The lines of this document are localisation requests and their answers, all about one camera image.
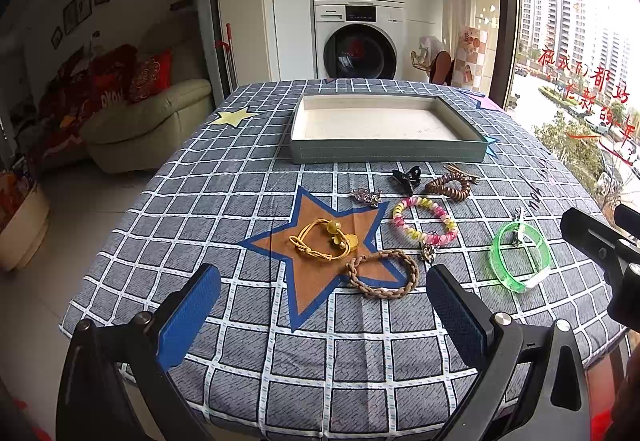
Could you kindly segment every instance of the sofa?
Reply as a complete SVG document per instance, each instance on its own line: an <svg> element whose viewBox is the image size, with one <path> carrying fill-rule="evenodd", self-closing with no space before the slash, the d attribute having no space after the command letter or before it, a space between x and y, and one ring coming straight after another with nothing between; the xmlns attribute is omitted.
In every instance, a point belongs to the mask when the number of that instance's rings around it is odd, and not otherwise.
<svg viewBox="0 0 640 441"><path fill-rule="evenodd" d="M135 104L112 103L79 129L89 155L105 172L160 168L212 113L196 13L151 27L138 46L138 60L166 49L172 49L167 89Z"/></svg>

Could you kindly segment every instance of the checkered tablecloth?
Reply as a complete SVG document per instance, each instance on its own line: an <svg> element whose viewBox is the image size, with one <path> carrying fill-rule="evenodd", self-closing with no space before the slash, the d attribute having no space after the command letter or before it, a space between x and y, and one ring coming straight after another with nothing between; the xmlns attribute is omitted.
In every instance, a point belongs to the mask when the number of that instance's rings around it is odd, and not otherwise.
<svg viewBox="0 0 640 441"><path fill-rule="evenodd" d="M364 80L238 88L219 111L248 108L259 114L238 128L213 124L219 118L213 114L158 171L107 238L62 330L70 335L85 316L111 325L154 310L197 266L211 262L222 275L222 294L183 363L170 371L204 420L270 439L391 438L436 430L476 372L464 366L431 309L422 261L418 287L407 297L370 300L340 284L292 329L286 263L245 247L249 238L292 219L300 186L334 211L360 206L349 196L353 188L380 189L393 204L401 198L391 170L407 170L410 163L290 162L292 111L301 93L353 90L441 96L492 142L482 163L458 165L479 177L472 195L460 203L441 198L459 224L460 238L441 249L437 262L464 288L523 323L549 325L565 318L585 364L616 341L622 330L606 313L610 288L599 268L561 239L560 217L569 206L600 215L572 174L478 93ZM424 163L422 170L427 180L445 172L440 163ZM531 187L543 194L533 206ZM514 295L492 274L488 249L496 230L520 207L548 239L554 267L539 287ZM409 223L423 231L437 228L426 211L412 212ZM374 246L417 255L388 213ZM504 254L512 273L532 273L524 249ZM506 403L515 400L525 369L516 370Z"/></svg>

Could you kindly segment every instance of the blue gripper pad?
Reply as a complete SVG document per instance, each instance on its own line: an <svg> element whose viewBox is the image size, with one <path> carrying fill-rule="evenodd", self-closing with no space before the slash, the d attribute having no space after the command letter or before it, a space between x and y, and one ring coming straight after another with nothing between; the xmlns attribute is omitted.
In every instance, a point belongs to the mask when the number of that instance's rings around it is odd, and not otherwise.
<svg viewBox="0 0 640 441"><path fill-rule="evenodd" d="M460 357L469 366L484 368L493 343L491 312L474 293L466 292L443 264L427 272L427 295Z"/></svg>
<svg viewBox="0 0 640 441"><path fill-rule="evenodd" d="M165 370L180 365L220 295L220 272L208 265L158 333L156 358Z"/></svg>

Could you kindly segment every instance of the open box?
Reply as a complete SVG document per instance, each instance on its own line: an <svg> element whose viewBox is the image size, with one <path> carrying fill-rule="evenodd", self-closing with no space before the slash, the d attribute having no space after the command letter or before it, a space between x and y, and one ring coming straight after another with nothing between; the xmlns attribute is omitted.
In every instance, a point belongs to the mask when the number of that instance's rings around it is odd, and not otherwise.
<svg viewBox="0 0 640 441"><path fill-rule="evenodd" d="M440 97L305 94L291 129L293 163L481 162L487 141Z"/></svg>

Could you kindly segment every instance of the road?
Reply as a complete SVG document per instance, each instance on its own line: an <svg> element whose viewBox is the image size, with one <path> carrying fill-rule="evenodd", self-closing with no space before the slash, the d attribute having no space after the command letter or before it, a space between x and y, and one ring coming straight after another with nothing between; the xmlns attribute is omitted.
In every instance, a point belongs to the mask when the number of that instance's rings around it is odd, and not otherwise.
<svg viewBox="0 0 640 441"><path fill-rule="evenodd" d="M566 119L573 117L568 111L556 106L555 103L540 93L538 88L542 86L555 89L555 85L552 83L531 75L526 77L514 75L511 93L519 94L520 99L518 99L518 106L515 109L509 109L507 113L530 132L533 132L533 126L542 126L553 121L558 111L561 111ZM613 141L610 138L603 137L602 141L607 148L611 149L613 147ZM623 163L619 158L612 157L606 150L603 150L603 153L611 158L612 164L618 169L622 177L623 189L620 199L623 203L640 211L640 179L636 177L631 167Z"/></svg>

